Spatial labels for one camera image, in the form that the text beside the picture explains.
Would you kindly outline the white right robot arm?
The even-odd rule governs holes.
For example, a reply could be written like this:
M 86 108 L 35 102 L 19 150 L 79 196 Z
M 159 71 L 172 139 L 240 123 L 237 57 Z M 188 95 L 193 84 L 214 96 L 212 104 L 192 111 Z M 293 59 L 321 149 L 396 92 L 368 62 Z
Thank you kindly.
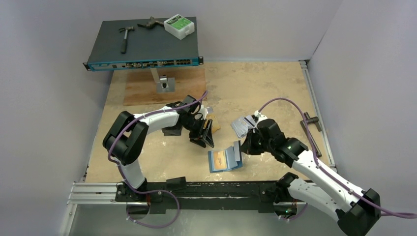
M 249 155 L 270 153 L 315 183 L 310 186 L 293 173 L 286 173 L 276 187 L 276 201 L 291 197 L 306 202 L 329 215 L 348 236 L 364 236 L 381 218 L 380 195 L 350 183 L 296 138 L 287 138 L 277 122 L 267 118 L 248 129 L 241 150 Z

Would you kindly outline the blue leather card holder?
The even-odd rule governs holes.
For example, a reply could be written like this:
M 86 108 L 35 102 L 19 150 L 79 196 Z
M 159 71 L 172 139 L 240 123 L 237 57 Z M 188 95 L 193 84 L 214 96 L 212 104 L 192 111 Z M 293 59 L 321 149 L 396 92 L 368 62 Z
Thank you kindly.
M 208 151 L 208 165 L 210 173 L 228 172 L 242 168 L 241 152 L 232 146 L 224 150 Z

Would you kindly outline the brown wooden board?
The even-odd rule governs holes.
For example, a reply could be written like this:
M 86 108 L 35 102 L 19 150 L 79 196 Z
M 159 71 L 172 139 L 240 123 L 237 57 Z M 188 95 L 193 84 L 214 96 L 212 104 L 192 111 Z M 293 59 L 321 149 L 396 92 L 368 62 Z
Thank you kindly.
M 134 70 L 127 74 L 124 106 L 167 104 L 190 95 L 200 98 L 206 91 L 203 68 L 178 67 Z

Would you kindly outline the white green plastic box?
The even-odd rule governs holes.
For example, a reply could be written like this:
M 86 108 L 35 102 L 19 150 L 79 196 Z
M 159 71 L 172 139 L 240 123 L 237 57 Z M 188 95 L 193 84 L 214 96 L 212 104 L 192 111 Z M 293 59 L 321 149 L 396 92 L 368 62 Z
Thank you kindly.
M 179 40 L 197 35 L 196 23 L 191 18 L 176 14 L 163 21 L 164 29 Z

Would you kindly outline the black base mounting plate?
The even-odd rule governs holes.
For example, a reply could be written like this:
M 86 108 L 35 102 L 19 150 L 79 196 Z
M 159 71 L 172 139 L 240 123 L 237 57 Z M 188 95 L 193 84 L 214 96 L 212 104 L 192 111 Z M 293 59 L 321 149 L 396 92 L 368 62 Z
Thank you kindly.
M 138 193 L 125 183 L 116 185 L 115 201 L 145 204 L 142 213 L 164 214 L 168 209 L 189 210 L 254 210 L 295 216 L 302 209 L 284 184 L 277 181 L 189 182 L 185 189 L 168 191 L 166 182 L 147 182 L 147 191 Z

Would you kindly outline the black handled hammer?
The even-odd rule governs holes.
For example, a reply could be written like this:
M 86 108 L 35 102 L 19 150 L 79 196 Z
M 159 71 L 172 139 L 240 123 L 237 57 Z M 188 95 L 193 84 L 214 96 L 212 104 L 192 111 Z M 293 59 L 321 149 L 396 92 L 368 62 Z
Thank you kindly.
M 134 26 L 130 26 L 130 27 L 123 27 L 119 29 L 119 32 L 124 32 L 124 37 L 121 43 L 121 48 L 120 48 L 120 53 L 121 54 L 125 54 L 127 51 L 127 42 L 128 42 L 128 33 L 130 31 L 134 31 Z

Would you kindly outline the single white credit card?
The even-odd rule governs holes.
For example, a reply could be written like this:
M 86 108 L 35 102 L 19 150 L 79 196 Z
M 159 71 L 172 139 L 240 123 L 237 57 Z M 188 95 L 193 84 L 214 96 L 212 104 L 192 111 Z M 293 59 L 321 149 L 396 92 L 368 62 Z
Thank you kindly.
M 234 149 L 235 161 L 236 162 L 241 162 L 242 154 L 241 154 L 241 150 L 240 150 L 240 140 L 234 142 L 233 149 Z

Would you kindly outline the grey metal stand bracket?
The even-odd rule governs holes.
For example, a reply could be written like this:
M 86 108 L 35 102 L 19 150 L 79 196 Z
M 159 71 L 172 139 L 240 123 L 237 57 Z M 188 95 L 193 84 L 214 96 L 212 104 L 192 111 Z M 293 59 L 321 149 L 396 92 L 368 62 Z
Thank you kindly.
M 166 75 L 159 75 L 156 68 L 150 69 L 154 82 L 156 83 L 157 93 L 175 92 L 176 82 L 174 77 L 167 77 Z

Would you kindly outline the black credit card stack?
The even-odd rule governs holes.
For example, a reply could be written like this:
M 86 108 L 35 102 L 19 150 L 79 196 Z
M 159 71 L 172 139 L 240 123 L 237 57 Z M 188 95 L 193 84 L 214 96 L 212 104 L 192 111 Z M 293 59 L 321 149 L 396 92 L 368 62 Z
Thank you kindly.
M 182 126 L 165 127 L 161 129 L 164 136 L 181 136 Z

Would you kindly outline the dark metal clamp tool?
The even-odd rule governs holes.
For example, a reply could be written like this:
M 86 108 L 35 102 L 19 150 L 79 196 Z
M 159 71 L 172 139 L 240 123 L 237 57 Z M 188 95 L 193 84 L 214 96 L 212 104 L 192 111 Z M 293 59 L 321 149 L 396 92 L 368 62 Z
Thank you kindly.
M 164 27 L 164 23 L 151 16 L 145 24 L 137 24 L 137 26 L 145 29 L 153 29 L 156 26 Z

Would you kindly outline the single orange credit card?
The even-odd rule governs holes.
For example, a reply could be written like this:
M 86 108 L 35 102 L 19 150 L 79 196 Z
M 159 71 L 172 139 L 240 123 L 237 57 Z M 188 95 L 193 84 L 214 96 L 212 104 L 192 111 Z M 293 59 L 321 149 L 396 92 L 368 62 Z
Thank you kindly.
M 215 170 L 225 170 L 228 168 L 226 152 L 224 150 L 214 151 L 212 159 Z

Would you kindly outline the blue network switch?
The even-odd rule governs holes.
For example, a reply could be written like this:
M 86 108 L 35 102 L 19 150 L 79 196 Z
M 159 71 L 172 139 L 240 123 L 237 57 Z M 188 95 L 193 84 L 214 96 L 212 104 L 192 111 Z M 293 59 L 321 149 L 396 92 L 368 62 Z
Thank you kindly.
M 84 67 L 88 71 L 115 71 L 203 65 L 198 52 L 198 37 L 179 40 L 161 26 L 140 28 L 147 19 L 112 20 L 101 23 L 91 54 Z M 127 51 L 120 53 L 124 32 L 120 28 L 134 26 L 128 33 Z

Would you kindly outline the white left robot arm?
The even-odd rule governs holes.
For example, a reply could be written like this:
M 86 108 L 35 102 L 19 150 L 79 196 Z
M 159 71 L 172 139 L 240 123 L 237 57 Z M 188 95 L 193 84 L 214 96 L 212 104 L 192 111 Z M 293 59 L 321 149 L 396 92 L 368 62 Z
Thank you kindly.
M 143 114 L 124 111 L 116 118 L 102 145 L 134 201 L 141 201 L 147 194 L 147 180 L 138 161 L 147 135 L 157 130 L 172 132 L 182 128 L 189 131 L 190 142 L 203 148 L 214 147 L 212 120 L 203 113 L 202 99 L 190 95 L 159 110 Z

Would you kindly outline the black block on base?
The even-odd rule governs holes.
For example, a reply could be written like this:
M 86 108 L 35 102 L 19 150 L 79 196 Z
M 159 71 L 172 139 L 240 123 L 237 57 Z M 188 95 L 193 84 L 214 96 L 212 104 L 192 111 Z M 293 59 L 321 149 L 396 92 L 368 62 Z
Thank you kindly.
M 166 180 L 166 190 L 176 191 L 187 187 L 186 177 L 176 177 Z

